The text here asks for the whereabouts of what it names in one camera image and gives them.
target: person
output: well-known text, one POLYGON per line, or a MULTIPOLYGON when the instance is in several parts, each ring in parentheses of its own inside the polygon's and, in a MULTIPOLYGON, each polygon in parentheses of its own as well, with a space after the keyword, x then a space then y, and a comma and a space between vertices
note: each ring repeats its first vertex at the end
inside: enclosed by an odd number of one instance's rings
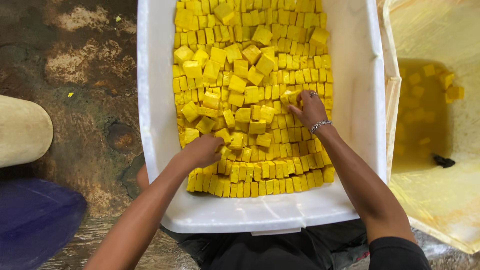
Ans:
MULTIPOLYGON (((306 127, 325 123, 322 101, 313 91, 289 105, 306 127)), ((368 255, 371 270, 426 270, 429 263, 410 230, 407 215, 378 175, 339 136, 331 124, 314 134, 321 140, 361 220, 307 227, 299 233, 179 234, 162 228, 201 269, 342 269, 368 255)), ((149 185, 145 167, 137 176, 143 192, 122 214, 85 266, 87 270, 132 269, 152 241, 170 201, 195 168, 220 160, 222 138, 203 135, 175 155, 149 185)))

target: black object in water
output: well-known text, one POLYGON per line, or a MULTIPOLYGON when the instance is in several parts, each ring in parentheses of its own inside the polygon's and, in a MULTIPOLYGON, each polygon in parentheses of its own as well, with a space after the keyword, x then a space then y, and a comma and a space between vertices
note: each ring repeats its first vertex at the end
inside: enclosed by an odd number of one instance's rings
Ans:
POLYGON ((451 159, 446 159, 442 156, 439 156, 437 154, 432 154, 433 156, 433 160, 435 161, 435 163, 437 163, 438 166, 442 166, 443 168, 450 168, 452 167, 453 165, 455 165, 455 161, 451 160, 451 159))

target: silver bracelet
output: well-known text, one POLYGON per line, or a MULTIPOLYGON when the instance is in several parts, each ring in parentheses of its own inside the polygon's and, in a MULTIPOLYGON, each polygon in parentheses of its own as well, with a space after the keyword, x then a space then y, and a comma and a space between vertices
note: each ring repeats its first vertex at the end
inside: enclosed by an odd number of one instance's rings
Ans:
POLYGON ((317 122, 315 125, 313 125, 313 127, 310 129, 310 133, 314 133, 319 127, 323 126, 323 125, 332 125, 333 122, 332 121, 327 121, 327 120, 323 120, 323 121, 320 121, 320 122, 317 122))

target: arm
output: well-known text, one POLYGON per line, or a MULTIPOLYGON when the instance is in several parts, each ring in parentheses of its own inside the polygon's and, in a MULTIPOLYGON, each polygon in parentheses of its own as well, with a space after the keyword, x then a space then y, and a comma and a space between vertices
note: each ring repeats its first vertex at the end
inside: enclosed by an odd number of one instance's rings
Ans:
MULTIPOLYGON (((292 105, 288 107, 308 128, 327 120, 322 101, 317 96, 310 97, 310 93, 303 91, 297 97, 298 102, 303 100, 303 111, 292 105)), ((323 125, 315 135, 328 152, 350 201, 365 223, 369 243, 385 236, 416 243, 400 203, 367 163, 342 140, 335 127, 323 125)))
POLYGON ((220 160, 222 138, 203 135, 175 155, 162 173, 128 206, 85 269, 133 269, 152 241, 178 187, 195 168, 220 160))

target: stone floor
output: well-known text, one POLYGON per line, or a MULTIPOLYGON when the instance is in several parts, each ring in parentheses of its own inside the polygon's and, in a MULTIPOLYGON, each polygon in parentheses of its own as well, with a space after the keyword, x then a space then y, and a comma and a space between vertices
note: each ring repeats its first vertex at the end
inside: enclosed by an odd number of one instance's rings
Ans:
MULTIPOLYGON (((37 176, 88 202, 74 239, 41 269, 80 269, 138 195, 136 8, 136 0, 0 1, 0 94, 38 103, 54 126, 45 156, 1 169, 0 179, 37 176)), ((416 236, 433 269, 480 268, 479 254, 416 236)), ((351 267, 367 268, 368 259, 351 267)), ((138 269, 198 267, 158 231, 138 269)))

